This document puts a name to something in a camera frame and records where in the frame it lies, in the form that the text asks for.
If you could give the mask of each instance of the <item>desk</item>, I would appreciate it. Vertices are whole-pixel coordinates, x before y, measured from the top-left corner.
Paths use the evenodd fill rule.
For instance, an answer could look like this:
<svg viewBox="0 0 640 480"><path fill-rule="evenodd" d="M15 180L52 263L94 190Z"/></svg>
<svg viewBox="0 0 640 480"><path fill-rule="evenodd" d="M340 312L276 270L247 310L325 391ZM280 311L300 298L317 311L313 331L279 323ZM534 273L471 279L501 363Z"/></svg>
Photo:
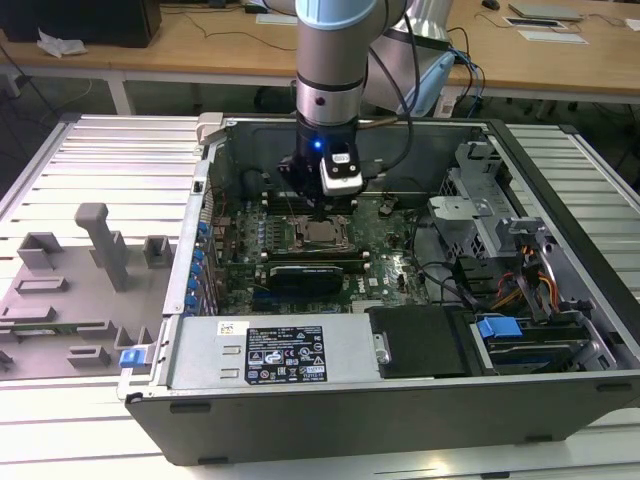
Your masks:
<svg viewBox="0 0 640 480"><path fill-rule="evenodd" d="M587 0L528 0L571 6L583 14L615 18L640 18L640 5ZM456 0L449 26L469 33L473 60L487 74L488 97L544 100L640 103L640 33L613 27L599 17L579 24L589 45L540 43L525 40L517 29L497 28L474 14L482 11L497 23L511 16L506 2L491 12L476 0ZM256 24L243 11L190 14L206 32L246 32L284 48L295 48L292 26ZM460 32L454 44L464 47ZM160 81L257 86L287 86L295 76L295 52L281 51L242 34L203 38L185 15L163 14L162 26L146 49L89 45L89 53L57 59L34 44L3 46L25 73L35 76L95 78L105 80L122 115L134 113L127 81ZM15 68L0 58L0 74ZM455 67L439 102L439 116L451 114L452 102L468 81L466 69Z"/></svg>
<svg viewBox="0 0 640 480"><path fill-rule="evenodd" d="M640 18L640 5L585 0L528 0L527 3L566 5L583 15ZM626 26L614 27L592 16L568 29L581 30L578 34L589 45L530 42L516 28L498 28L486 18L474 18L477 12L499 25L506 25L502 17L517 15L508 8L507 2L502 2L498 12L475 8L475 2L454 2L449 26L462 26L467 31L473 61L487 75L485 96L640 103L640 55L634 53L640 50L638 32ZM454 45L463 49L461 32L452 32L451 36ZM449 80L440 102L445 114L450 114L448 107L460 93L456 85L468 81L468 73L462 66L456 66Z"/></svg>

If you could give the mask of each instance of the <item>blue cable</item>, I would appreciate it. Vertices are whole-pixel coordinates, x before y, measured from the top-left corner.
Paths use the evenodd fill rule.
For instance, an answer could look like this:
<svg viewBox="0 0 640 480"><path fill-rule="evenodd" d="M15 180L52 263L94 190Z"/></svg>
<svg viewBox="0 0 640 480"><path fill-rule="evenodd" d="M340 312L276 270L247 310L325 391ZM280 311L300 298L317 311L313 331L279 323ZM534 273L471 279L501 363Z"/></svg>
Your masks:
<svg viewBox="0 0 640 480"><path fill-rule="evenodd" d="M475 63L473 63L471 61L471 58L469 58L469 56L467 56L466 53L461 52L460 50L450 47L450 50L460 59L462 60L467 67L469 67L469 69L471 69L471 71L473 72L473 75L476 78L476 94L475 94L475 101L473 102L473 105L471 106L471 110L469 110L469 114L467 115L467 118L470 118L471 115L473 115L476 111L476 108L478 107L478 105L480 104L480 75L478 74L478 68L476 66Z"/></svg>

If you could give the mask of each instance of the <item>label sticker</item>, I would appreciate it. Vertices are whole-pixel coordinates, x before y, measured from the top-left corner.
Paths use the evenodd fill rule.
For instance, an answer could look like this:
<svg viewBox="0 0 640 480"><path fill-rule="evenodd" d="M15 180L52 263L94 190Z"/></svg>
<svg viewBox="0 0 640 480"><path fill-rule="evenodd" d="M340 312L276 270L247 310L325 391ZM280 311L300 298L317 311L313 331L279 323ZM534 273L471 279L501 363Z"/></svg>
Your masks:
<svg viewBox="0 0 640 480"><path fill-rule="evenodd" d="M249 322L218 322L218 335L246 335Z"/></svg>
<svg viewBox="0 0 640 480"><path fill-rule="evenodd" d="M327 381L322 327L249 328L246 334L249 385Z"/></svg>

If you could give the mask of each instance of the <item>paper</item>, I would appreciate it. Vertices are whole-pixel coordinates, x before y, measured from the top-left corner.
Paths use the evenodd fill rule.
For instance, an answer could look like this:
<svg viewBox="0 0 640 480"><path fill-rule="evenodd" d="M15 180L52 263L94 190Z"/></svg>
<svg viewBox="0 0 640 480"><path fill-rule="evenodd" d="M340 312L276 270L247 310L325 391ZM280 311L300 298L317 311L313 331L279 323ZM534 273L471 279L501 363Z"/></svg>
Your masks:
<svg viewBox="0 0 640 480"><path fill-rule="evenodd" d="M298 19L292 15L276 15L274 13L260 13L256 15L256 23L269 25L297 25Z"/></svg>
<svg viewBox="0 0 640 480"><path fill-rule="evenodd" d="M633 18L627 18L625 20L625 22L627 22L627 25L629 25L629 28L631 30L633 30L634 32L640 32L640 20L634 20Z"/></svg>
<svg viewBox="0 0 640 480"><path fill-rule="evenodd" d="M87 49L84 48L82 40L62 40L60 38L47 35L41 30L38 30L38 32L40 33L38 47L43 49L49 55L62 58L62 55L80 55L81 53L87 53Z"/></svg>
<svg viewBox="0 0 640 480"><path fill-rule="evenodd" d="M518 32L524 38L532 42L576 43L589 45L589 42L575 33L527 32L522 30L518 30Z"/></svg>

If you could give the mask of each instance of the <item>gray plastic stand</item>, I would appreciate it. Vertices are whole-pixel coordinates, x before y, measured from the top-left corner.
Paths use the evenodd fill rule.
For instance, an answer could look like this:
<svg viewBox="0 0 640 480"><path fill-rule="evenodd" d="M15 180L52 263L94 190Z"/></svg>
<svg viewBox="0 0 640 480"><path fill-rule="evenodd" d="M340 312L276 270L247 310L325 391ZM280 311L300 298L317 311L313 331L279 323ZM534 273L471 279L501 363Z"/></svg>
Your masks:
<svg viewBox="0 0 640 480"><path fill-rule="evenodd" d="M124 242L114 242L113 234L107 227L108 214L109 210L104 203L83 203L78 207L75 220L76 224L89 234L114 290L124 292L128 277L125 267L126 255L121 246Z"/></svg>
<svg viewBox="0 0 640 480"><path fill-rule="evenodd" d="M12 359L0 363L0 381L115 375L122 350L157 339L171 245L164 237L151 237L146 248L127 248L117 232L106 228L106 208L83 207L80 223L100 237L96 241L92 236L95 255L90 246L60 248L50 233L25 237L25 265L0 299L0 351ZM121 285L125 254L127 288L114 291L106 266Z"/></svg>
<svg viewBox="0 0 640 480"><path fill-rule="evenodd" d="M49 254L61 251L62 247L53 233L29 233L18 248L18 255L34 274L48 274L53 272Z"/></svg>

